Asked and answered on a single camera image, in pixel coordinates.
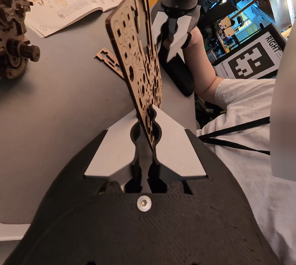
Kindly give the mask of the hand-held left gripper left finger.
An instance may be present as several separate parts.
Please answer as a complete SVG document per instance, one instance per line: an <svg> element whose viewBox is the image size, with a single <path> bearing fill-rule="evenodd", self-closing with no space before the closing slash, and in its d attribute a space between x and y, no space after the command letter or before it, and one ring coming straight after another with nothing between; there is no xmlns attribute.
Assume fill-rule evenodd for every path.
<svg viewBox="0 0 296 265"><path fill-rule="evenodd" d="M117 181L120 186L135 180L140 169L136 145L140 127L136 110L109 127L84 173L85 177Z"/></svg>

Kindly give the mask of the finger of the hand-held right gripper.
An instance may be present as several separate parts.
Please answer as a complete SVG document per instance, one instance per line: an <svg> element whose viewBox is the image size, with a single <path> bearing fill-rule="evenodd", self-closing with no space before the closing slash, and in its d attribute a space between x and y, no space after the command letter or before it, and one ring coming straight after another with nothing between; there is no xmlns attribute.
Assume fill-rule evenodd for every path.
<svg viewBox="0 0 296 265"><path fill-rule="evenodd" d="M153 42L157 45L158 37L161 35L161 28L167 22L168 16L165 12L158 11L152 24Z"/></svg>
<svg viewBox="0 0 296 265"><path fill-rule="evenodd" d="M178 19L169 19L169 35L170 41L166 63L170 62L177 54L179 49L184 45L188 37L188 28L191 23L192 16L181 16Z"/></svg>

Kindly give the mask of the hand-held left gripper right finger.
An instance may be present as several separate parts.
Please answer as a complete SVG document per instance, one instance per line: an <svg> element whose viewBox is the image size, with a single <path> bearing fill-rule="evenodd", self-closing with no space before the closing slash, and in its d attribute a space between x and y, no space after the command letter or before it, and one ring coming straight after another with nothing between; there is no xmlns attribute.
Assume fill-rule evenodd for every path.
<svg viewBox="0 0 296 265"><path fill-rule="evenodd" d="M206 172L187 135L186 129L159 109L150 105L155 138L153 158L159 166L159 178L171 185L174 181L202 179Z"/></svg>

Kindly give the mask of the wooden laser-cut part sheet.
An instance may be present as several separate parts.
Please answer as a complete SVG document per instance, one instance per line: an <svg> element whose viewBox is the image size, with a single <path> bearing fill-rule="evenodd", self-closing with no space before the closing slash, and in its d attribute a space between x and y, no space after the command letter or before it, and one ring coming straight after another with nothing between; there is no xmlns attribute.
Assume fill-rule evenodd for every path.
<svg viewBox="0 0 296 265"><path fill-rule="evenodd" d="M107 17L105 25L138 119L153 150L150 105L161 108L162 79L149 0L122 0Z"/></svg>

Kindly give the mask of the person's right forearm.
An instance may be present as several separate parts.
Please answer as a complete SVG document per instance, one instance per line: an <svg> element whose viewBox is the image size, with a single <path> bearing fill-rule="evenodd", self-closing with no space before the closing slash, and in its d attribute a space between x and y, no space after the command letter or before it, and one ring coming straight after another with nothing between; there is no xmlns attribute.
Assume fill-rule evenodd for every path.
<svg viewBox="0 0 296 265"><path fill-rule="evenodd" d="M194 93L202 100L216 105L215 92L223 78L217 77L205 51L203 37L198 27L191 32L191 41L184 48L183 57L194 80Z"/></svg>

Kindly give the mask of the wooden gear model assembly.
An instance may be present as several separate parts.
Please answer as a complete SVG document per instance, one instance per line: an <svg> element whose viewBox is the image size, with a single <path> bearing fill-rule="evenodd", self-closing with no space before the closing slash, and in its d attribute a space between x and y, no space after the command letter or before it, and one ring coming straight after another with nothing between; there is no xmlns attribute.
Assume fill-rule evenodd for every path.
<svg viewBox="0 0 296 265"><path fill-rule="evenodd" d="M25 37L25 15L31 10L28 0L1 0L0 3L0 76L21 76L28 61L38 62L40 48Z"/></svg>

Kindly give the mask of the black wrist rest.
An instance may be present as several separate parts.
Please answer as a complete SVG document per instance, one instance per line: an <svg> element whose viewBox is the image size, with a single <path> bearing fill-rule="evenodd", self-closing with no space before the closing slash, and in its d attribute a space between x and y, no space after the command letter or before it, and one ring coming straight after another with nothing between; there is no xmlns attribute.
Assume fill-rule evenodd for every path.
<svg viewBox="0 0 296 265"><path fill-rule="evenodd" d="M160 65L174 82L176 87L180 90L180 92L186 97L191 96L194 93L194 79L192 73L184 63L179 53L177 53L172 60L166 62L167 53L168 50L163 45L161 45L158 52Z"/></svg>

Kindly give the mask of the small wooden cut-out piece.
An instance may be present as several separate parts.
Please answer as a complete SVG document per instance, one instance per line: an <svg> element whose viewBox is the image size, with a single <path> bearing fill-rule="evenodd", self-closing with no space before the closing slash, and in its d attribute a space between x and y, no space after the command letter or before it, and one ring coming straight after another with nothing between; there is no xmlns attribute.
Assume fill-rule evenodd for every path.
<svg viewBox="0 0 296 265"><path fill-rule="evenodd" d="M94 59L95 58L97 58L101 62L104 62L117 75L119 75L122 79L124 79L117 57L114 56L107 48L104 47L99 52L97 52L96 55L94 56Z"/></svg>

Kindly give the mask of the white sign with black pattern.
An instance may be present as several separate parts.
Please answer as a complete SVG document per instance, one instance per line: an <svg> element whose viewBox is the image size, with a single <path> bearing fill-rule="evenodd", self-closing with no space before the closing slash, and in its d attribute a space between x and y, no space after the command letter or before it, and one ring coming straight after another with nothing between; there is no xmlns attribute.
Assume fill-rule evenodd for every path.
<svg viewBox="0 0 296 265"><path fill-rule="evenodd" d="M286 42L271 23L212 66L216 75L225 79L276 78Z"/></svg>

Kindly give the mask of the white board edge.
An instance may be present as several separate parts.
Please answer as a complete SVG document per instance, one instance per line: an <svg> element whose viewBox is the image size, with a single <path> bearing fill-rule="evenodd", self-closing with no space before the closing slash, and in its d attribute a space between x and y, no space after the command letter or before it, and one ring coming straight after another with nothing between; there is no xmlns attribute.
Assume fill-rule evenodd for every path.
<svg viewBox="0 0 296 265"><path fill-rule="evenodd" d="M0 241L19 241L26 234L30 224L0 223Z"/></svg>

